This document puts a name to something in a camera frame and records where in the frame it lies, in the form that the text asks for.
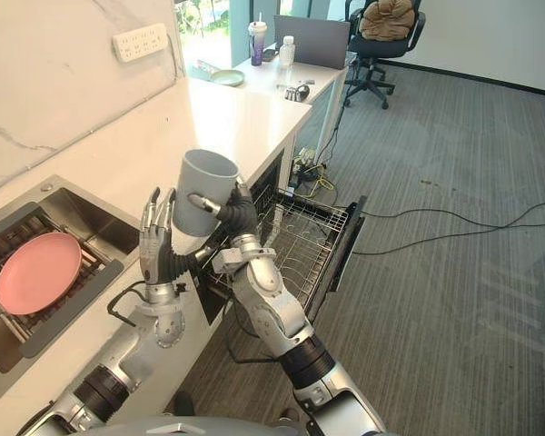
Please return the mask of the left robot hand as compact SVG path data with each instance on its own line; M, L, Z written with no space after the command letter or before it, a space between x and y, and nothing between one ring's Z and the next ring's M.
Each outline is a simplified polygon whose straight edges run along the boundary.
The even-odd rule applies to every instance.
M156 187L144 207L140 222L140 269L147 285L173 282L214 253L212 247L204 247L188 254L177 254L173 251L171 219L176 191L170 188L160 203L159 195L160 188Z

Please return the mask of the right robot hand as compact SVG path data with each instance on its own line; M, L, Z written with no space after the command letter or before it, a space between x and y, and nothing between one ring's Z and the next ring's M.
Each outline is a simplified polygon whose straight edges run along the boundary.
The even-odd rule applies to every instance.
M238 177L226 203L219 204L198 193L189 193L188 201L196 208L215 217L231 238L257 234L258 213L250 190Z

